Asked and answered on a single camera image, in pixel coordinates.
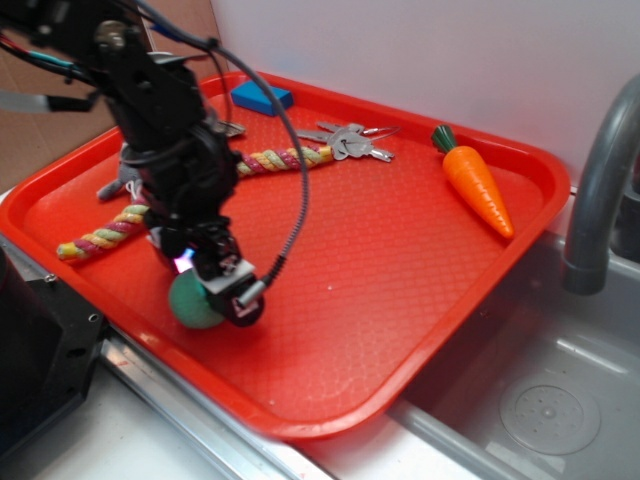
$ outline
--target multicolored rope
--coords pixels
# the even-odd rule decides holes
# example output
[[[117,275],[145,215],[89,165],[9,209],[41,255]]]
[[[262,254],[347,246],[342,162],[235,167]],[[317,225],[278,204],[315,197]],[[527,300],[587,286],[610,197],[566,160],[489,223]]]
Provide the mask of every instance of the multicolored rope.
[[[307,167],[313,168],[333,160],[331,147],[303,147]],[[243,154],[238,163],[238,174],[247,177],[258,173],[299,170],[300,162],[293,148],[286,150],[265,150],[264,152]],[[58,258],[61,260],[86,259],[116,248],[120,242],[139,230],[142,230],[142,218],[149,209],[142,195],[134,195],[135,200],[124,208],[111,222],[102,228],[83,235],[69,243],[58,246]]]
[[[117,247],[127,237],[142,230],[142,218],[147,210],[149,206],[144,198],[139,196],[102,228],[83,235],[73,242],[60,244],[58,258],[61,260],[86,259]]]
[[[305,163],[313,168],[333,160],[331,147],[302,147]],[[300,170],[300,162],[295,148],[286,150],[265,150],[264,152],[242,154],[242,162],[238,163],[240,177],[258,173],[278,172],[282,170]]]

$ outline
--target red tray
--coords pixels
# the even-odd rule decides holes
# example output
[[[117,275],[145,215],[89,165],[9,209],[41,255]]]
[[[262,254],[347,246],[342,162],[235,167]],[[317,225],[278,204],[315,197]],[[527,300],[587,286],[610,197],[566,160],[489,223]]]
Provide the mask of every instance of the red tray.
[[[503,193],[516,229],[506,241],[445,180],[442,155],[430,141],[439,122],[267,79],[293,92],[289,114],[296,128],[323,120],[402,129],[376,142],[396,154],[391,164],[351,159],[311,171],[308,221],[255,326],[181,326],[168,308],[172,275],[143,234],[83,263],[57,259],[58,244],[95,230],[127,204],[126,197],[96,200],[116,175],[121,138],[115,130],[18,186],[0,207],[0,227],[126,335],[248,425],[287,440],[322,437],[392,402],[562,208],[569,180],[548,153],[455,127],[459,143],[482,154]],[[229,88],[244,80],[227,79]],[[219,79],[203,89],[224,117]],[[235,148],[290,146],[275,118],[235,108],[233,120],[247,126]],[[293,225],[299,184],[294,172],[243,179],[225,207],[258,275]]]

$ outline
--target blue block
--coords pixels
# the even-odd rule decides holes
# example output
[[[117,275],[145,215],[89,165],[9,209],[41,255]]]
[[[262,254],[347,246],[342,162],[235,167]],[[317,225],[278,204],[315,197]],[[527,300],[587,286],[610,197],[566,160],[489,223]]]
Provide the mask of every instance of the blue block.
[[[271,89],[284,108],[289,108],[293,105],[293,95],[291,95],[289,90],[274,87]],[[239,87],[231,90],[231,99],[234,104],[240,107],[255,110],[256,112],[264,113],[266,115],[276,115],[276,110],[267,96],[262,93],[260,87],[252,81],[243,83]]]

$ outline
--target sink drain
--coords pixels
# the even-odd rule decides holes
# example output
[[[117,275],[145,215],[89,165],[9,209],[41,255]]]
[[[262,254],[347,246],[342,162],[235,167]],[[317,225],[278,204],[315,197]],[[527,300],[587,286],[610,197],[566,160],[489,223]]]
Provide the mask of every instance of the sink drain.
[[[600,428],[596,401],[553,375],[534,375],[502,394],[500,417],[521,445],[548,455],[566,455],[589,445]]]

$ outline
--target tray rim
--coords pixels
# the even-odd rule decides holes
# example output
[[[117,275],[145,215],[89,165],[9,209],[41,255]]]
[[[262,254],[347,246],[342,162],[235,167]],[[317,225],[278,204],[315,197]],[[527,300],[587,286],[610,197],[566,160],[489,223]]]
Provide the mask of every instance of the tray rim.
[[[295,89],[297,92],[304,92],[304,98],[308,96],[317,97],[330,93],[332,101],[336,104],[349,106],[350,114],[352,111],[354,112],[354,121],[358,121],[358,117],[363,115],[366,115],[369,119],[372,118],[371,111],[375,109],[376,122],[382,125],[393,120],[394,124],[399,123],[399,126],[402,127],[403,135],[416,135],[420,124],[437,122],[437,120],[430,117],[382,106],[374,102],[340,93],[329,92],[318,87],[305,85],[281,77],[265,74],[263,74],[263,76],[272,85]],[[242,83],[246,79],[247,77],[239,72],[225,75],[225,80],[230,88]],[[213,93],[220,91],[221,85],[222,81],[219,76],[205,79],[202,83],[204,95],[207,98],[213,96]],[[325,418],[316,422],[294,421],[282,418],[262,406],[251,402],[245,392],[237,389],[225,379],[214,374],[214,372],[207,370],[196,362],[190,361],[190,357],[185,352],[178,351],[175,347],[167,348],[167,345],[163,344],[164,340],[154,345],[139,343],[137,340],[139,337],[136,333],[139,334],[140,332],[136,332],[135,328],[125,332],[126,336],[132,338],[135,343],[138,343],[142,348],[148,350],[153,356],[161,359],[160,361],[174,369],[179,375],[182,375],[187,381],[194,385],[195,388],[202,391],[214,401],[219,402],[224,408],[245,421],[249,426],[267,435],[283,440],[295,441],[332,436],[350,429],[386,410],[399,392],[401,392],[402,388],[409,383],[419,372],[420,368],[429,361],[437,350],[465,321],[466,317],[473,311],[473,308],[493,289],[508,273],[513,264],[519,260],[535,240],[537,240],[548,223],[564,207],[569,197],[570,181],[568,173],[555,156],[537,147],[503,139],[454,123],[450,124],[456,129],[458,135],[464,138],[464,141],[468,144],[473,144],[473,146],[478,149],[489,148],[491,146],[512,149],[527,154],[536,161],[537,167],[544,167],[542,169],[537,168],[536,175],[544,176],[546,181],[542,184],[535,182],[543,194],[544,204],[533,220],[506,246],[505,252],[509,251],[509,258],[507,258],[503,252],[492,264],[492,268],[484,272],[478,279],[482,281],[474,282],[453,308],[438,321],[428,338],[422,338],[416,348],[408,352],[406,360],[387,377],[380,387],[364,402],[352,410],[339,416]],[[63,156],[48,167],[36,172],[36,174],[16,186],[0,205],[0,230],[43,267],[55,272],[82,295],[92,297],[93,303],[108,305],[109,307],[105,309],[107,316],[109,316],[110,313],[116,313],[117,315],[118,310],[117,305],[111,305],[115,302],[109,300],[110,296],[103,294],[99,289],[96,290],[92,288],[81,275],[75,272],[71,265],[60,262],[51,252],[45,251],[41,245],[22,232],[19,225],[20,213],[25,211],[25,206],[30,204],[36,196],[41,197],[43,195],[42,186],[45,185],[49,189],[46,193],[52,191],[55,187],[55,185],[52,184],[54,182],[50,180],[54,173],[63,174],[65,178],[73,178],[74,173],[84,172],[91,166],[104,160],[104,157],[94,155],[93,163],[89,162],[89,164],[87,164],[85,162],[80,167],[77,165],[80,157],[84,157],[87,152],[102,150],[109,151],[111,152],[110,155],[112,155],[120,148],[120,142],[121,135],[117,127],[112,128],[94,140]],[[491,160],[487,160],[487,162],[491,165],[513,171],[512,168],[508,168],[510,165],[502,165],[492,162]],[[526,171],[526,165],[521,165],[521,167]],[[482,283],[482,285],[488,283],[491,285],[491,288],[485,292],[484,287],[480,288],[480,283]],[[206,389],[201,388],[203,384],[207,385]]]

